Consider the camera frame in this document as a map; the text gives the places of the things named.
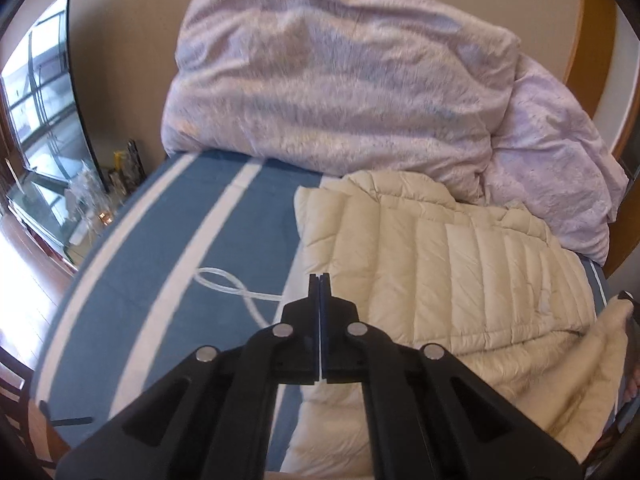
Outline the beige puffer down jacket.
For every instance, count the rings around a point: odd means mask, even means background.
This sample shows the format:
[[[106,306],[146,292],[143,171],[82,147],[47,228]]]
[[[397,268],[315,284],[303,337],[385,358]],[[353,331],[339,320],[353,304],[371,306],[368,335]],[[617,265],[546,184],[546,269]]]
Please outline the beige puffer down jacket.
[[[304,270],[398,344],[440,344],[586,458],[612,415],[632,307],[598,309],[578,255],[521,206],[458,203],[423,174],[299,188]]]

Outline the blue white striped bed sheet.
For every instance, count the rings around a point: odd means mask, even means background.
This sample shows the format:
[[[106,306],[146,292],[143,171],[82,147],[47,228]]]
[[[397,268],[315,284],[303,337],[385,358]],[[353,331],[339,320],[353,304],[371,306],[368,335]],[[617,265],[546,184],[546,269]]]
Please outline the blue white striped bed sheet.
[[[245,155],[179,155],[160,167],[81,265],[32,395],[65,420],[70,451],[189,354],[230,350],[305,295],[294,196],[340,180]],[[608,289],[578,255],[598,309]]]

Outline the dark wooden chair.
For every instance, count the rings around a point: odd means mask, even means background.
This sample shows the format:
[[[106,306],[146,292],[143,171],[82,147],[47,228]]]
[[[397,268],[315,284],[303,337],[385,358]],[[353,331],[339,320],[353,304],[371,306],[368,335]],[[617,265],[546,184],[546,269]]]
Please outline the dark wooden chair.
[[[24,479],[51,479],[47,466],[55,464],[37,457],[29,432],[29,387],[34,372],[4,349],[1,366],[22,381],[17,386],[1,378],[1,455]]]

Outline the glass tv stand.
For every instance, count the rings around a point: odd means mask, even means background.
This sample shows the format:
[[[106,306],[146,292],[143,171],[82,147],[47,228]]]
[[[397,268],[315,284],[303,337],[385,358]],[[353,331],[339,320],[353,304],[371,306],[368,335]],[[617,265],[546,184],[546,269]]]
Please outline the glass tv stand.
[[[38,174],[26,174],[14,183],[6,198],[10,211],[34,231],[69,266],[75,266],[67,255],[70,239],[79,220],[68,211],[66,186]]]

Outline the large lilac floral pillow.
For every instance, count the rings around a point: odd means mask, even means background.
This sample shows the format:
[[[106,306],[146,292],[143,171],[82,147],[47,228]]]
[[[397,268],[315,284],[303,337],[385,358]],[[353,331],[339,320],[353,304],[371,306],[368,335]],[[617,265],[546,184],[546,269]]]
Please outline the large lilac floral pillow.
[[[160,138],[331,176],[420,172],[478,203],[519,55],[510,30],[436,0],[192,0]]]

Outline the flat screen television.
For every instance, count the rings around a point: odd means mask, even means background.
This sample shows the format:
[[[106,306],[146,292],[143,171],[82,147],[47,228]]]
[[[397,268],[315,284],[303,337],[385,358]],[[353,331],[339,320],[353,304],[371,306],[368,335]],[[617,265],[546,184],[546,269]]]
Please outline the flat screen television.
[[[1,71],[2,104],[29,174],[62,188],[84,169],[107,183],[82,117],[70,60],[70,0],[54,0],[32,23]]]

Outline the wooden door frame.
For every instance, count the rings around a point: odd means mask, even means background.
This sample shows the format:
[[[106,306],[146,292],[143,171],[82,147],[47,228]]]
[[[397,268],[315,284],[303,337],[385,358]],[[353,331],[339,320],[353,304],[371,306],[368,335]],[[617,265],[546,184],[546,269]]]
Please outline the wooden door frame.
[[[621,160],[639,118],[639,39],[616,0],[579,0],[565,84]]]

